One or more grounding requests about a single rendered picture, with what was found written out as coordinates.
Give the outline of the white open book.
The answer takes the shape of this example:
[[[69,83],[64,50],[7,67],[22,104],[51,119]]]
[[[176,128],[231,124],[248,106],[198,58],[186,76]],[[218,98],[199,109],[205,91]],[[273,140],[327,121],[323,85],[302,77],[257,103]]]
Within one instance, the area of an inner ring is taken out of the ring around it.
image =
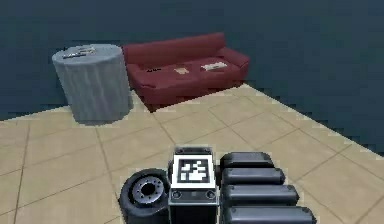
[[[227,66],[228,65],[224,62],[215,62],[211,64],[202,65],[201,68],[204,69],[205,71],[210,71],[210,70],[225,68]]]

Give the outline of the red sofa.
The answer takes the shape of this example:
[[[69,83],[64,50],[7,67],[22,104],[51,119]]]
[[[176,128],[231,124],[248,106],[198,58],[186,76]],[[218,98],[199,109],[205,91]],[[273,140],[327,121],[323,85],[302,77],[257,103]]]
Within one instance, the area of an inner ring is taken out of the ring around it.
[[[131,88],[149,111],[238,87],[249,57],[212,33],[122,47]]]

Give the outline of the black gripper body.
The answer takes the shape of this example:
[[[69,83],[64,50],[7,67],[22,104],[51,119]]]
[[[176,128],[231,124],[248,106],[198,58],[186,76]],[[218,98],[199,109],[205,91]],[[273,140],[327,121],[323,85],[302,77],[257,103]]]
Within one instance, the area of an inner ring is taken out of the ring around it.
[[[170,224],[165,170],[148,168],[132,174],[118,199],[125,224]]]

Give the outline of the grey cloth-covered round table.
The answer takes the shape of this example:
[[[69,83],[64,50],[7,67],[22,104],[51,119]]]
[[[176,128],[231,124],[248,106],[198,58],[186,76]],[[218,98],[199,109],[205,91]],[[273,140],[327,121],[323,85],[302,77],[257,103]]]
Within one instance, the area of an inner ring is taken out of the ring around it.
[[[82,57],[62,58],[89,47],[95,51]],[[70,47],[55,53],[52,62],[76,122],[113,123],[133,108],[121,47],[112,44]]]

